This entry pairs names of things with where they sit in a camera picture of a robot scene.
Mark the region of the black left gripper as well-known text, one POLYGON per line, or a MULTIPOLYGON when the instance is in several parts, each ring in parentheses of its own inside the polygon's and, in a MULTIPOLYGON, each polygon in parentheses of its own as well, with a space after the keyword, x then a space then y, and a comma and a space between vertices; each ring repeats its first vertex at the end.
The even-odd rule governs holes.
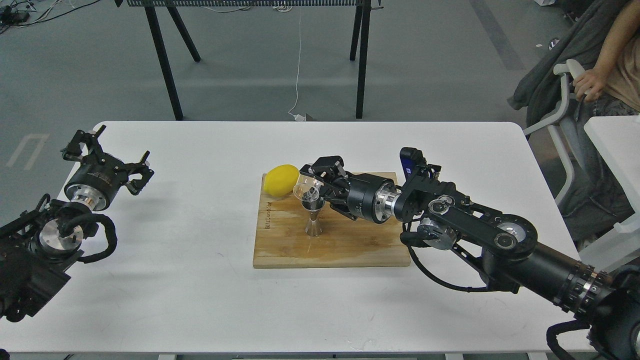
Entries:
POLYGON ((79 129, 61 150, 64 161, 80 166, 64 187, 66 198, 72 202, 83 202, 95 212, 109 208, 121 187, 128 189, 133 196, 139 195, 154 175, 147 161, 149 150, 138 162, 108 161, 99 143, 105 129, 105 125, 98 130, 79 129))

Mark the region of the person's hand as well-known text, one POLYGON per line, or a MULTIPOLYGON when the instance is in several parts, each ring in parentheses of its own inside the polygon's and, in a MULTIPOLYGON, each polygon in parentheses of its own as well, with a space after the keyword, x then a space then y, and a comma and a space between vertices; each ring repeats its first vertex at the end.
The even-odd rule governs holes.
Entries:
POLYGON ((610 70, 594 67, 586 70, 574 81, 574 92, 579 101, 593 102, 598 100, 607 86, 610 70))

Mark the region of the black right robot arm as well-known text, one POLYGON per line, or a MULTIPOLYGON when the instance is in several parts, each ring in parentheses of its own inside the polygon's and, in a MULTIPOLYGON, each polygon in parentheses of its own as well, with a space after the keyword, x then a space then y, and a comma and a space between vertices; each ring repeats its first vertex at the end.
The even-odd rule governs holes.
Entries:
POLYGON ((420 150, 405 146, 399 158, 406 178, 402 186, 391 178, 350 173, 338 155, 320 157, 304 165, 300 174, 311 178, 311 198, 329 202, 347 218, 376 224, 400 221, 400 241, 435 283, 466 293, 516 294, 525 287, 573 313, 573 321, 546 331, 547 345, 558 358, 572 358, 558 335, 577 330, 588 330, 590 345, 608 360, 639 358, 638 266, 620 269, 615 276, 596 272, 540 243, 527 219, 473 202, 454 182, 440 181, 441 167, 427 163, 420 150), (441 280, 420 262, 415 248, 453 251, 480 275, 484 287, 441 280))

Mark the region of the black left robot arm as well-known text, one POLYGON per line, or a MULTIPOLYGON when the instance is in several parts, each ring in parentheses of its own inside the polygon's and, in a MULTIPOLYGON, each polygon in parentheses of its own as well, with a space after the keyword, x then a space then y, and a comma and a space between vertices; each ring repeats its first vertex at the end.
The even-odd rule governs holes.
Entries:
POLYGON ((153 177, 147 161, 123 162, 103 151, 105 130, 78 130, 62 152, 80 166, 64 187, 67 201, 44 194, 0 231, 0 314, 9 322, 34 317, 70 280, 75 263, 92 264, 114 253, 114 221, 103 214, 121 187, 138 195, 153 177))

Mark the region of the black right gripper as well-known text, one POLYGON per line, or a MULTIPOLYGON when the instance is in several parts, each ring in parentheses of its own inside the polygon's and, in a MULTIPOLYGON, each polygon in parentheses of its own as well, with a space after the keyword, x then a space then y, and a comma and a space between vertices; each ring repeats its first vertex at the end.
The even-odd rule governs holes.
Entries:
POLYGON ((351 220, 365 219, 382 224, 394 216, 394 205, 401 192, 391 178, 370 173, 350 177, 340 155, 322 156, 313 164, 299 169, 301 175, 321 182, 325 187, 313 187, 312 210, 329 207, 351 220))

